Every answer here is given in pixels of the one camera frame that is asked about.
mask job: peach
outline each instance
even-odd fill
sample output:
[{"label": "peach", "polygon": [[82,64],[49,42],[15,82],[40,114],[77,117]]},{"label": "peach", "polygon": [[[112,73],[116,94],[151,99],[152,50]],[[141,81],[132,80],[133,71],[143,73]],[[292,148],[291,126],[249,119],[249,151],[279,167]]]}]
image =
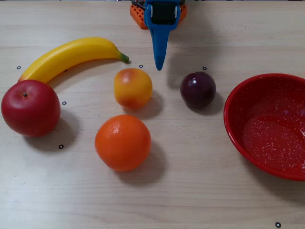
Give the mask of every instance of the peach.
[{"label": "peach", "polygon": [[137,68],[119,71],[114,78],[114,97],[122,107],[139,109],[151,98],[153,84],[149,75]]}]

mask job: orange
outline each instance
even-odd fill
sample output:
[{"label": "orange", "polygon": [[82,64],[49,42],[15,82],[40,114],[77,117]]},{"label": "orange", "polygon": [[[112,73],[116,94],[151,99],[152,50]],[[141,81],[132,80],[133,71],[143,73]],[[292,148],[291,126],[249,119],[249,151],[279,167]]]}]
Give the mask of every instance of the orange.
[{"label": "orange", "polygon": [[145,124],[132,115],[108,119],[95,137],[95,149],[104,163],[116,171],[138,167],[151,148],[151,135]]},{"label": "orange", "polygon": [[139,109],[151,98],[153,84],[149,75],[137,68],[119,71],[114,78],[115,100],[124,108]]}]

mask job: red speckled bowl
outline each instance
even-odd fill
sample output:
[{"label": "red speckled bowl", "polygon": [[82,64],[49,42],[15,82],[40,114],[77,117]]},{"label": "red speckled bowl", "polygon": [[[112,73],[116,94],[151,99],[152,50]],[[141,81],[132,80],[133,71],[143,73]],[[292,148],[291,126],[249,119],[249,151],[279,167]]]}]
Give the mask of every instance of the red speckled bowl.
[{"label": "red speckled bowl", "polygon": [[252,164],[305,181],[305,79],[271,73],[243,81],[224,105],[224,125]]}]

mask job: yellow banana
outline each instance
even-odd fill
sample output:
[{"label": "yellow banana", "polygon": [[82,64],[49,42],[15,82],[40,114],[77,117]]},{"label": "yellow banana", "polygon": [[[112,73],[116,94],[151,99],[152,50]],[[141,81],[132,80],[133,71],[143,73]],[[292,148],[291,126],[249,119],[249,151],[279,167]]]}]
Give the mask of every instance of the yellow banana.
[{"label": "yellow banana", "polygon": [[32,63],[21,75],[22,80],[38,80],[47,83],[64,70],[81,62],[96,59],[119,59],[128,62],[129,57],[121,53],[109,40],[88,37],[63,44]]}]

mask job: dark red plum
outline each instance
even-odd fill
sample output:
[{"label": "dark red plum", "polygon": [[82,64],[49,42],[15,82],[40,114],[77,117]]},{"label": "dark red plum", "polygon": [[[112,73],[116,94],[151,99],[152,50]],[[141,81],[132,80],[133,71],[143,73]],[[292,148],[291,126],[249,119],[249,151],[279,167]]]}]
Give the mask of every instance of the dark red plum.
[{"label": "dark red plum", "polygon": [[204,72],[187,75],[180,86],[180,93],[188,106],[207,106],[216,95],[216,84],[213,78]]}]

